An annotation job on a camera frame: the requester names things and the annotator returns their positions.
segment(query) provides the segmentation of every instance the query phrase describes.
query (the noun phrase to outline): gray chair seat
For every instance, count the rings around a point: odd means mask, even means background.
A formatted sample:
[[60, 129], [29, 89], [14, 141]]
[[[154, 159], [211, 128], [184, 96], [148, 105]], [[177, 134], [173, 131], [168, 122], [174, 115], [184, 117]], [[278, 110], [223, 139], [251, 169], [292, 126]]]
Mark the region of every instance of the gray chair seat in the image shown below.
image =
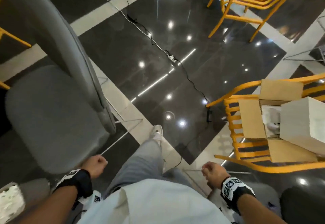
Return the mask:
[[54, 65], [16, 82], [6, 113], [39, 166], [52, 174], [75, 168], [109, 136], [75, 80]]

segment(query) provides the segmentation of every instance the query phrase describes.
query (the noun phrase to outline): shoe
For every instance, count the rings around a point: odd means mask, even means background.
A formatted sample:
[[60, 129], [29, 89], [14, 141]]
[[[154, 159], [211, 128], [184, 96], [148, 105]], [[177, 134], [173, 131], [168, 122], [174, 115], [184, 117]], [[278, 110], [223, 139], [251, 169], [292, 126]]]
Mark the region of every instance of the shoe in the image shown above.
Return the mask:
[[163, 128], [161, 125], [154, 125], [151, 133], [150, 138], [155, 140], [159, 146], [161, 145], [161, 141], [163, 140]]

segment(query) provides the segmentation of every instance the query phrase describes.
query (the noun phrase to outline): jeans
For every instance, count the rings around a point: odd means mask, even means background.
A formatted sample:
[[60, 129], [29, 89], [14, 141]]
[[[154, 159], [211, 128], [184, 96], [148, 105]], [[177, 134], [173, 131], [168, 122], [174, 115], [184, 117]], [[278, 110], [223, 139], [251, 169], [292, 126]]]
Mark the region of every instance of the jeans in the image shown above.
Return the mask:
[[144, 179], [160, 179], [183, 184], [192, 188], [191, 183], [178, 168], [169, 169], [163, 174], [164, 159], [161, 147], [153, 140], [146, 140], [124, 163], [115, 178], [108, 186], [104, 198], [123, 186]]

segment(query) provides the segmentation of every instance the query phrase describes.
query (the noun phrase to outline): fist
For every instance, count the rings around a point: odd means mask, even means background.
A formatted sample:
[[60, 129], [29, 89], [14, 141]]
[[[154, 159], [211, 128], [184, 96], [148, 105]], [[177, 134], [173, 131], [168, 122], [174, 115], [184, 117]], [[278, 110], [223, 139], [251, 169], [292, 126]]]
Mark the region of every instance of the fist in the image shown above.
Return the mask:
[[95, 155], [88, 158], [81, 166], [80, 169], [87, 170], [90, 174], [90, 178], [98, 178], [104, 168], [107, 166], [107, 160], [101, 155]]
[[230, 177], [226, 169], [217, 163], [207, 162], [202, 166], [202, 173], [206, 180], [215, 188], [221, 189], [221, 183]]

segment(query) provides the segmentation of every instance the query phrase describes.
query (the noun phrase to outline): white shirt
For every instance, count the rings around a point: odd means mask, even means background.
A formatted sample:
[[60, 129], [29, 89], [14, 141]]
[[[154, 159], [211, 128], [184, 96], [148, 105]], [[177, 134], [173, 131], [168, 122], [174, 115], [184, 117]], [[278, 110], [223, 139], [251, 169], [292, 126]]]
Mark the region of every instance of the white shirt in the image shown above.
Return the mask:
[[222, 212], [192, 188], [158, 179], [122, 187], [93, 205], [78, 224], [230, 224]]

